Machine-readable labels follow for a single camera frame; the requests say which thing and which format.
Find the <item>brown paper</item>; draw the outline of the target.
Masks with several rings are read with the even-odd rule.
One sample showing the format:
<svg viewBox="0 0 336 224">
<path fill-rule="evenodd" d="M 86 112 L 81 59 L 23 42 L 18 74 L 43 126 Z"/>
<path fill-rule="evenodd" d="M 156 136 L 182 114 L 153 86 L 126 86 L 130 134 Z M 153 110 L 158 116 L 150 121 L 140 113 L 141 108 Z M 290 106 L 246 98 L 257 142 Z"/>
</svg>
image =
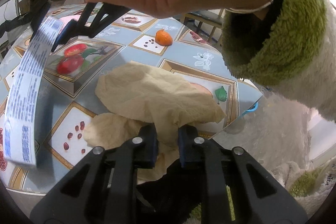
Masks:
<svg viewBox="0 0 336 224">
<path fill-rule="evenodd" d="M 221 122 L 225 113 L 213 97 L 183 77 L 131 61 L 98 78 L 95 94 L 108 112 L 84 127 L 89 146 L 120 147 L 153 123 L 158 156 L 153 169 L 140 169 L 140 182 L 155 181 L 179 158 L 178 129 L 186 124 Z"/>
</svg>

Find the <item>small orange fruit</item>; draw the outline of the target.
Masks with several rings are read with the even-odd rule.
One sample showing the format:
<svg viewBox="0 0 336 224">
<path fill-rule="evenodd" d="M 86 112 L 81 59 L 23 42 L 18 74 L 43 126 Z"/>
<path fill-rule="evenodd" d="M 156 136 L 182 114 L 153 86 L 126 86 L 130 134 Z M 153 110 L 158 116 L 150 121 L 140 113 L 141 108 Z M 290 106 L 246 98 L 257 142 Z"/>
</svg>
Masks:
<svg viewBox="0 0 336 224">
<path fill-rule="evenodd" d="M 173 44 L 173 38 L 164 29 L 161 29 L 155 34 L 155 42 L 163 47 L 168 47 Z"/>
</svg>

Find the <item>blue white toothpaste box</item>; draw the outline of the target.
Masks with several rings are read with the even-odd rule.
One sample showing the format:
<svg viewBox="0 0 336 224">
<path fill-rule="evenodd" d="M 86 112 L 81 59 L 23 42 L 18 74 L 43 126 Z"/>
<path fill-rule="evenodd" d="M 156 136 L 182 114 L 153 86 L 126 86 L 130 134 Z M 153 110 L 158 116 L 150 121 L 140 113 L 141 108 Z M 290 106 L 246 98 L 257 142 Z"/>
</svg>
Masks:
<svg viewBox="0 0 336 224">
<path fill-rule="evenodd" d="M 34 125 L 38 92 L 51 49 L 63 26 L 49 16 L 31 39 L 18 65 L 6 103 L 3 155 L 22 166 L 37 166 Z"/>
</svg>

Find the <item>pink sponge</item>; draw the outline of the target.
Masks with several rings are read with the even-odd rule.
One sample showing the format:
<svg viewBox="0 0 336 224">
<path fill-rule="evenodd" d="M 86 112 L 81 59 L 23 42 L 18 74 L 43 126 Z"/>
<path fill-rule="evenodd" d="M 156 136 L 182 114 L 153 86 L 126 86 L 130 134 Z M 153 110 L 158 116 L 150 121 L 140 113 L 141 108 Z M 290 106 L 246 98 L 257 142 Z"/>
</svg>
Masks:
<svg viewBox="0 0 336 224">
<path fill-rule="evenodd" d="M 63 26 L 66 26 L 71 20 L 75 20 L 76 22 L 80 19 L 80 15 L 68 15 L 61 17 L 60 20 L 63 23 Z"/>
</svg>

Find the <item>blue plastic trash basket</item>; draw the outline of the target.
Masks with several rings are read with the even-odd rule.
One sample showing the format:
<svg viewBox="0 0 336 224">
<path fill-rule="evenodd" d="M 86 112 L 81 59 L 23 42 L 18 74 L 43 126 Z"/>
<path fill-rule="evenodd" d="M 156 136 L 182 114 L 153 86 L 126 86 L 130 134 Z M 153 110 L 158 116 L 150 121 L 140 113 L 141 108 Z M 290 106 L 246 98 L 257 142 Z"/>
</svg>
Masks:
<svg viewBox="0 0 336 224">
<path fill-rule="evenodd" d="M 247 109 L 247 110 L 242 114 L 242 116 L 244 116 L 244 115 L 246 115 L 246 114 L 248 114 L 248 113 L 255 112 L 255 111 L 257 110 L 258 106 L 259 106 L 259 103 L 256 102 L 253 106 L 251 106 L 249 109 Z"/>
</svg>

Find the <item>wooden chair right side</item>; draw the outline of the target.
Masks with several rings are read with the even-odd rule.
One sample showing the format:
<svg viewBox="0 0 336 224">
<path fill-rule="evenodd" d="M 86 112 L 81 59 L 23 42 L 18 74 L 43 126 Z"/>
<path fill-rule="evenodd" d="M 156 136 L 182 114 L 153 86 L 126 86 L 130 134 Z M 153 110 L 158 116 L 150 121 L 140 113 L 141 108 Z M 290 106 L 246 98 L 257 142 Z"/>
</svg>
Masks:
<svg viewBox="0 0 336 224">
<path fill-rule="evenodd" d="M 224 9 L 188 12 L 186 14 L 182 14 L 180 22 L 186 26 L 190 20 L 198 21 L 199 24 L 197 25 L 197 29 L 195 31 L 197 34 L 201 31 L 203 24 L 208 24 L 212 27 L 208 36 L 208 42 L 210 42 L 213 39 L 216 29 L 221 29 L 224 14 Z"/>
</svg>

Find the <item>patterned fruit tablecloth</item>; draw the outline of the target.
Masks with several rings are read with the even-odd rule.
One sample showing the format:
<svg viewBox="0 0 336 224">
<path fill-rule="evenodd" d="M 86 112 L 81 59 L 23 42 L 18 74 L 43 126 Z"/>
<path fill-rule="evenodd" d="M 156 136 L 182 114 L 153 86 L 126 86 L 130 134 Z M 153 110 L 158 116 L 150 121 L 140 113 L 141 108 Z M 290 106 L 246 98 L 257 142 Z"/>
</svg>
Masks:
<svg viewBox="0 0 336 224">
<path fill-rule="evenodd" d="M 141 182 L 161 178 L 177 158 L 176 129 L 194 122 L 209 138 L 261 92 L 235 79 L 221 54 L 173 18 L 131 11 L 95 38 L 76 36 L 51 53 L 34 94 L 36 168 L 1 159 L 8 190 L 46 193 L 94 146 L 117 147 L 137 122 L 156 126 L 160 151 Z"/>
</svg>

